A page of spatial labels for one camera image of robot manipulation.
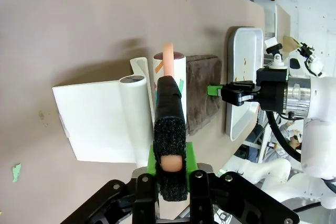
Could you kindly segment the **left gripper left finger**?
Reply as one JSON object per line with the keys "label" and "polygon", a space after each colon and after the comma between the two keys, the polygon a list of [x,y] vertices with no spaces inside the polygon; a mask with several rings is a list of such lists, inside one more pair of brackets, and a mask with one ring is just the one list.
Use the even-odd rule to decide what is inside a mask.
{"label": "left gripper left finger", "polygon": [[129,215],[133,223],[155,223],[158,191],[155,176],[142,173],[128,183],[107,182],[62,223],[120,223]]}

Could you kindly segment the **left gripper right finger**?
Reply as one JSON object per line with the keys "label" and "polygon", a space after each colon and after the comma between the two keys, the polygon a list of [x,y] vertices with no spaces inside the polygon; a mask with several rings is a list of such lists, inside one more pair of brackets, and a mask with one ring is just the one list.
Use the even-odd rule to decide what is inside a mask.
{"label": "left gripper right finger", "polygon": [[217,177],[196,163],[193,144],[186,143],[186,170],[190,192],[190,223],[214,223],[213,207],[240,223],[299,223],[291,209],[267,195],[236,172]]}

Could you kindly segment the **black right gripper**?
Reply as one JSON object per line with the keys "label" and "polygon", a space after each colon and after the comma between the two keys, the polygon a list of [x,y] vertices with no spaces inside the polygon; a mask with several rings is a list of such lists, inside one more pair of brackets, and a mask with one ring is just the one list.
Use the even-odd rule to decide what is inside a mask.
{"label": "black right gripper", "polygon": [[256,86],[259,91],[239,91],[252,90],[255,88],[253,81],[236,81],[218,86],[207,86],[207,94],[221,97],[224,102],[235,106],[242,106],[247,101],[258,101],[264,111],[283,111],[285,89],[287,88],[287,70],[260,68],[256,72]]}

